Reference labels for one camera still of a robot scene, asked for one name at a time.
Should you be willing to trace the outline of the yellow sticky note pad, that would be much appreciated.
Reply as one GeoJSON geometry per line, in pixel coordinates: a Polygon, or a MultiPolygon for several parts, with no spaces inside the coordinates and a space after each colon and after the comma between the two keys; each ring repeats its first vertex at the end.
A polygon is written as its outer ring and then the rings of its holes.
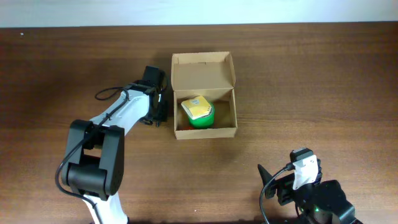
{"type": "Polygon", "coordinates": [[[181,102],[181,106],[190,119],[208,116],[213,110],[212,105],[203,96],[187,99],[181,102]]]}

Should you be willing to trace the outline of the green tape roll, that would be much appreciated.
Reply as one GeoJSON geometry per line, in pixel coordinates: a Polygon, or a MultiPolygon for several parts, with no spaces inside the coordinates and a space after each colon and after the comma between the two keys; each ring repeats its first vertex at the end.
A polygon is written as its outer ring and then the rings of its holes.
{"type": "Polygon", "coordinates": [[[191,117],[188,118],[191,126],[193,126],[195,129],[208,129],[213,126],[215,121],[215,106],[213,103],[210,103],[210,105],[211,111],[207,116],[197,119],[191,119],[191,117]]]}

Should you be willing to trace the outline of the brown cardboard box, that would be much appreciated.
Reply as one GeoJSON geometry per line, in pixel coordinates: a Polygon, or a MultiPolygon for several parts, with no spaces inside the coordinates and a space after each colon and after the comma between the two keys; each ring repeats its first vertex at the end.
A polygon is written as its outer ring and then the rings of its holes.
{"type": "Polygon", "coordinates": [[[178,140],[233,138],[238,130],[234,86],[236,75],[230,52],[173,54],[171,84],[173,89],[174,133],[178,140]],[[189,126],[181,102],[204,96],[215,106],[211,128],[181,130],[189,126]]]}

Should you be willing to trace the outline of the orange black stapler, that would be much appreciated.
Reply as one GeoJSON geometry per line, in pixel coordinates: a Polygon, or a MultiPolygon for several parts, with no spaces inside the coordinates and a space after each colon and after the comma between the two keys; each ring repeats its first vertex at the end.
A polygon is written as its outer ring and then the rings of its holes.
{"type": "Polygon", "coordinates": [[[193,126],[184,126],[181,130],[186,131],[186,130],[194,130],[195,128],[193,126]]]}

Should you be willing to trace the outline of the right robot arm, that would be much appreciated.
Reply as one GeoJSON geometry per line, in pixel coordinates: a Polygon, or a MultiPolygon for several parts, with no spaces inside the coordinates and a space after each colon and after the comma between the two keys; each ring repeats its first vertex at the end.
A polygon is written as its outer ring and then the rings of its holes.
{"type": "Polygon", "coordinates": [[[321,160],[307,148],[293,150],[290,162],[275,174],[262,165],[257,169],[263,187],[259,196],[259,209],[264,223],[269,223],[264,209],[264,199],[277,197],[279,205],[293,202],[295,223],[361,223],[337,180],[322,181],[321,160]]]}

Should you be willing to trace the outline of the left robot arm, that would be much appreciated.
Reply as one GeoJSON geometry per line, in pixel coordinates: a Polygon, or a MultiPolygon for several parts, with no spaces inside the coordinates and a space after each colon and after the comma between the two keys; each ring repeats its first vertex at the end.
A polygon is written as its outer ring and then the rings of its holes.
{"type": "Polygon", "coordinates": [[[118,194],[125,136],[136,123],[160,126],[167,120],[167,85],[163,70],[147,66],[140,80],[111,88],[119,97],[104,112],[71,123],[55,185],[84,201],[94,223],[129,223],[118,194]]]}

